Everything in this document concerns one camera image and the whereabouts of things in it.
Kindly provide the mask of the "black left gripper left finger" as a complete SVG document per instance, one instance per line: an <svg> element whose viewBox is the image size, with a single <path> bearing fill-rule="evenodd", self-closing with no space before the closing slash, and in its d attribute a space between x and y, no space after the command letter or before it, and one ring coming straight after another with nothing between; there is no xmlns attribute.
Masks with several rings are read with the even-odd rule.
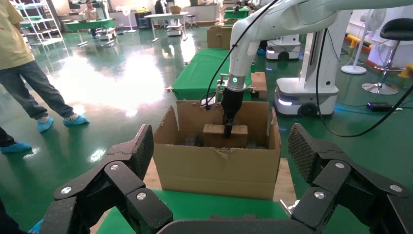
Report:
<svg viewBox="0 0 413 234"><path fill-rule="evenodd" d="M144 124L134 139L112 146L97 166L55 190L40 232L88 234L113 207L135 233L159 232L173 214L144 183L153 151L152 127Z"/></svg>

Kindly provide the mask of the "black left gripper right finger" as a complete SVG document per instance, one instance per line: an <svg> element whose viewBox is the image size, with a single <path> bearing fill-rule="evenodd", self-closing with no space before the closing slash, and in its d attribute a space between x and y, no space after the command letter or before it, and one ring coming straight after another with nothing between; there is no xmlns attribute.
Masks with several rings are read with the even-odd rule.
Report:
<svg viewBox="0 0 413 234"><path fill-rule="evenodd" d="M403 185L355 163L336 144L313 138L295 123L288 152L309 189L291 218L321 233L337 206L343 206L372 234L410 234L413 201Z"/></svg>

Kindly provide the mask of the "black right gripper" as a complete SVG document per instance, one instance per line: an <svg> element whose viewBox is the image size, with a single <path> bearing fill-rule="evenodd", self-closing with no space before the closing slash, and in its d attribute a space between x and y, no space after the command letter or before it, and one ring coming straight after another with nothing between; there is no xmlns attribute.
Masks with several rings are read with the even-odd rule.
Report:
<svg viewBox="0 0 413 234"><path fill-rule="evenodd" d="M233 119L240 110L244 98L244 91L232 91L225 88L221 100L223 108L224 138L230 138L233 128Z"/></svg>

